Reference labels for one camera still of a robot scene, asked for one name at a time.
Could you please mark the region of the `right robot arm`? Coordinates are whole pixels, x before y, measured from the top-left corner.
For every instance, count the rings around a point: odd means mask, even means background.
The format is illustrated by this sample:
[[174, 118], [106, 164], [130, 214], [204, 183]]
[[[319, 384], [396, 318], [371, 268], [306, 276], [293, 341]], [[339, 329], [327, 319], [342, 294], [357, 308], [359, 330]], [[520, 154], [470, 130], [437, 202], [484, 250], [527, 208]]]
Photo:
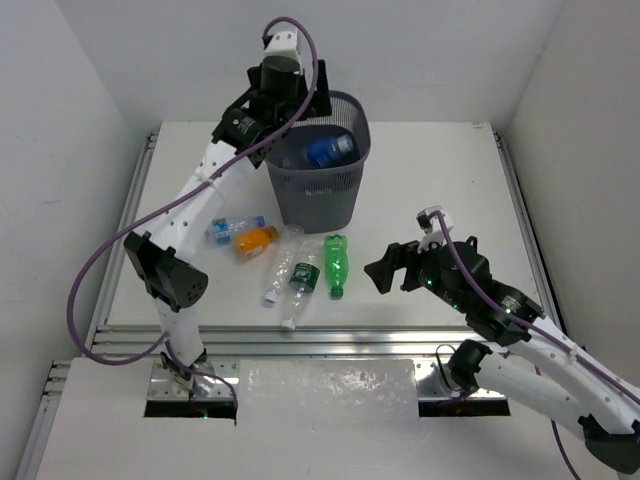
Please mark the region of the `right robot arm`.
[[476, 237], [427, 248], [392, 243], [364, 268], [382, 294], [398, 270], [403, 291], [429, 290], [479, 335], [450, 358], [456, 385], [507, 395], [562, 425], [606, 466], [638, 472], [638, 388], [573, 342], [526, 294], [494, 279]]

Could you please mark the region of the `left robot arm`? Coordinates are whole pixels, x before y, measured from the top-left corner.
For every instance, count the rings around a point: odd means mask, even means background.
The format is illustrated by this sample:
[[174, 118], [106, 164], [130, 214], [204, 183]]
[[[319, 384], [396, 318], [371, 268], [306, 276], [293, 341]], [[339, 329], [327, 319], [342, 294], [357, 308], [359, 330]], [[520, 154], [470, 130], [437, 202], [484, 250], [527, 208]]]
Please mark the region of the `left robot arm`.
[[186, 388], [202, 375], [199, 366], [206, 359], [194, 306], [208, 276], [192, 261], [209, 222], [294, 123], [331, 112], [322, 60], [314, 61], [310, 81], [300, 62], [285, 54], [266, 56], [248, 77], [249, 88], [225, 110], [177, 198], [140, 219], [148, 229], [131, 231], [124, 240], [158, 312], [162, 363]]

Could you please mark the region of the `clear bottle blue label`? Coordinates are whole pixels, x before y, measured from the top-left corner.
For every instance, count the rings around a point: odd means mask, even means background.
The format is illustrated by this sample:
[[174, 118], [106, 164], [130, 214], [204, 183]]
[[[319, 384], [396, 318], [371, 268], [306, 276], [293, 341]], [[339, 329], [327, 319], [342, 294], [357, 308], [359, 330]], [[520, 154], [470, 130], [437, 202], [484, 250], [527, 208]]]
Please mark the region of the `clear bottle blue label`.
[[288, 170], [331, 168], [342, 162], [354, 150], [355, 143], [349, 134], [328, 136], [286, 153], [281, 167]]

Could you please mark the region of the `green plastic bottle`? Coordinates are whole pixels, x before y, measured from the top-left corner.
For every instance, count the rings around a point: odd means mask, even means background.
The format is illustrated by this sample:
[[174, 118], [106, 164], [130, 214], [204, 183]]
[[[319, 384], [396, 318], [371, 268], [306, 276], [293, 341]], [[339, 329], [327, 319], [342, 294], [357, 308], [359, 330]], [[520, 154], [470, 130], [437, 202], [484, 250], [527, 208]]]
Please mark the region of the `green plastic bottle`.
[[349, 273], [348, 240], [344, 235], [324, 239], [325, 278], [332, 299], [342, 299]]

